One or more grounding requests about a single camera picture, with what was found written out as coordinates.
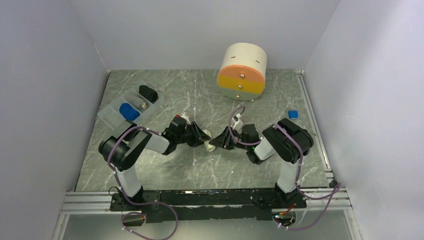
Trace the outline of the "cream yellow cloth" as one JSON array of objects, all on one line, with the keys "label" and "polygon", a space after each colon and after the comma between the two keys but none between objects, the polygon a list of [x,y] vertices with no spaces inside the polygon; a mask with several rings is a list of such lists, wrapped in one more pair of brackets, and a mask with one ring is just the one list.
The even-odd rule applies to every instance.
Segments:
[{"label": "cream yellow cloth", "polygon": [[207,140],[203,143],[206,151],[207,152],[213,152],[216,149],[216,146],[210,144],[210,141],[213,139],[211,132],[208,131],[207,129],[203,129],[202,131],[210,138],[209,140]]}]

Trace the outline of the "blue underwear white trim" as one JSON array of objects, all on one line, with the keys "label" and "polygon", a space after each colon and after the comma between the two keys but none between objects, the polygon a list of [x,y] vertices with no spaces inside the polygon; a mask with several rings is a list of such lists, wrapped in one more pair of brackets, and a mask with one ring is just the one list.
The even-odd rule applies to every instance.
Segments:
[{"label": "blue underwear white trim", "polygon": [[122,103],[119,107],[119,113],[124,117],[125,120],[134,122],[140,117],[140,113],[133,108],[129,103]]}]

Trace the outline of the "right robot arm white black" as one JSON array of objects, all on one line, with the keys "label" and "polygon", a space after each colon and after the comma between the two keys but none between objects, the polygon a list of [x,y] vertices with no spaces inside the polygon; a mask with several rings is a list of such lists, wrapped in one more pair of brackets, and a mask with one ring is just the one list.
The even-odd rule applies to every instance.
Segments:
[{"label": "right robot arm white black", "polygon": [[278,206],[286,208],[299,194],[301,164],[314,141],[306,129],[287,118],[263,130],[262,135],[260,137],[254,124],[244,124],[240,130],[230,125],[212,139],[210,144],[225,150],[243,149],[249,161],[255,165],[260,165],[273,156],[279,157],[281,167],[275,184],[274,199]]}]

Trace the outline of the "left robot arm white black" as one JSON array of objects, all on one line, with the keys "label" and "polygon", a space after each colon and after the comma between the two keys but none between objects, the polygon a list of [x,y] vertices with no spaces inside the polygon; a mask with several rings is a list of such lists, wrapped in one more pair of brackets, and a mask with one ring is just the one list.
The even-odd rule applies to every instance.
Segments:
[{"label": "left robot arm white black", "polygon": [[180,115],[174,116],[163,132],[125,120],[100,142],[98,152],[115,176],[117,188],[124,195],[124,205],[137,210],[144,202],[144,189],[137,177],[135,163],[144,150],[167,156],[180,144],[196,148],[211,139],[211,135],[194,121]]}]

